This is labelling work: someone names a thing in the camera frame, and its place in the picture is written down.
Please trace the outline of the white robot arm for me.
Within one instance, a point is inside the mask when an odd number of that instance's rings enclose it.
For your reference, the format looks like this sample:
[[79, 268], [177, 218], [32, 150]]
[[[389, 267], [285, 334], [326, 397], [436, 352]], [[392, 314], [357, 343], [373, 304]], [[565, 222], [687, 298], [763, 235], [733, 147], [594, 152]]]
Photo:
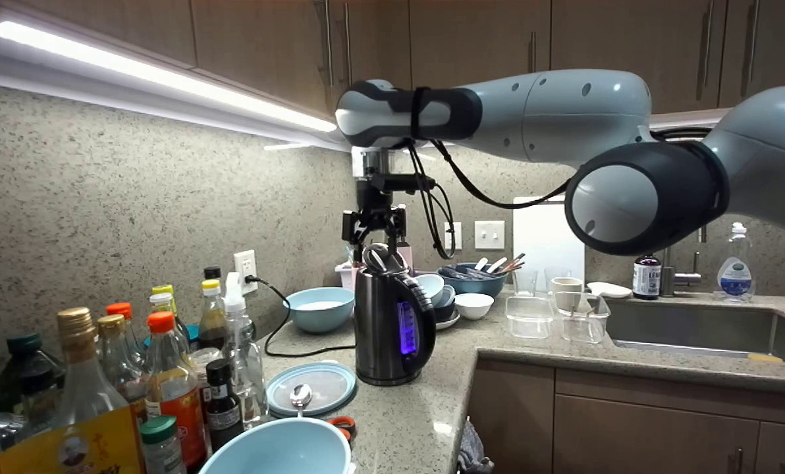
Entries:
[[569, 229], [586, 248], [638, 255], [743, 213], [785, 229], [785, 86], [727, 111], [697, 142], [651, 135], [651, 90], [617, 68], [555, 68], [449, 90], [349, 84], [334, 109], [355, 147], [453, 142], [490, 155], [560, 163]]

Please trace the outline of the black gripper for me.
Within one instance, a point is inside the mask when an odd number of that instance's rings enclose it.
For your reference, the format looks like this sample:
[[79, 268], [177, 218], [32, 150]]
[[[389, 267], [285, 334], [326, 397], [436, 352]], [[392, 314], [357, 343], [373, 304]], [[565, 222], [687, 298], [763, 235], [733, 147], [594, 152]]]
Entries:
[[381, 233], [388, 244], [406, 235], [406, 210], [392, 205], [395, 192], [427, 192], [435, 181], [424, 173], [368, 173], [355, 181], [355, 210], [341, 213], [341, 239], [355, 255], [363, 252], [363, 239]]

